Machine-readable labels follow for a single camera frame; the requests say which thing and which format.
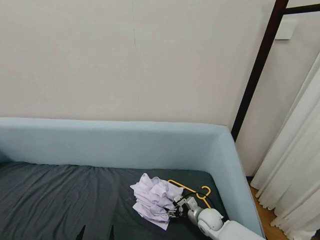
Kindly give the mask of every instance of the wooden floor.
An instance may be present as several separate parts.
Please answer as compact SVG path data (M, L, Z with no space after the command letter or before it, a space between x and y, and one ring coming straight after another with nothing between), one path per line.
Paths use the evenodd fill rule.
M288 240L287 237L279 228L275 226L270 226L271 221L276 218L276 215L274 214L273 211L265 209L259 204L258 199L255 197L258 190L254 189L251 186L250 186L250 190L251 190L254 203L258 211L258 214L260 216L263 230L267 239L268 240Z

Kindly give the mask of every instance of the light switch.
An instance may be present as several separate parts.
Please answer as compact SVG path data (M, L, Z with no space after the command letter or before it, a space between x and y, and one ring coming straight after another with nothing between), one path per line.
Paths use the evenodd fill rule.
M296 19L283 19L280 23L279 29L275 35L276 40L291 39L297 25Z

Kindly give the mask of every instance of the light blue headboard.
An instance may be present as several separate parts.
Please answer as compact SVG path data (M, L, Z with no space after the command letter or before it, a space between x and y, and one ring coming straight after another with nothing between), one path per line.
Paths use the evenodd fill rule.
M1 161L206 171L230 219L264 235L225 126L0 117Z

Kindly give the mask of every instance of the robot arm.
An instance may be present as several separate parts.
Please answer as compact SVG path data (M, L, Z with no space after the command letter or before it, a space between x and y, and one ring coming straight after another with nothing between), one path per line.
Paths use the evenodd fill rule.
M187 216L191 222L199 227L201 232L213 240L265 240L240 223L227 220L213 208L202 209L198 206L194 197L180 198L177 202L178 214L169 212L170 217L182 216L187 207Z

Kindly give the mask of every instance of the orange hanger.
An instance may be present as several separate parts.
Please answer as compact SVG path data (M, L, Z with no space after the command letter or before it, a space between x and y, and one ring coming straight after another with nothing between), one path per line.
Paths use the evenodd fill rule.
M205 196L199 196L199 194L198 194L195 190L192 190L191 188L189 188L189 187L187 187L187 186L185 186L185 185L182 185L181 183L179 183L179 182L177 182L177 181L175 181L175 180L169 179L168 182L169 182L169 183L174 183L174 184L176 184L176 185L178 185L178 186L180 186L180 187L182 187L182 188L184 188L184 189L187 189L188 191L190 191L190 192L192 192L192 193L195 193L196 197L197 197L198 199L204 201L204 203L205 203L205 205L208 207L208 209L211 209L211 206L208 204L208 202L207 202L207 200L206 200L207 196L209 196L209 194L211 193L210 187L208 187L208 186L202 186L201 188L202 188L202 189L207 189L208 192L205 194Z

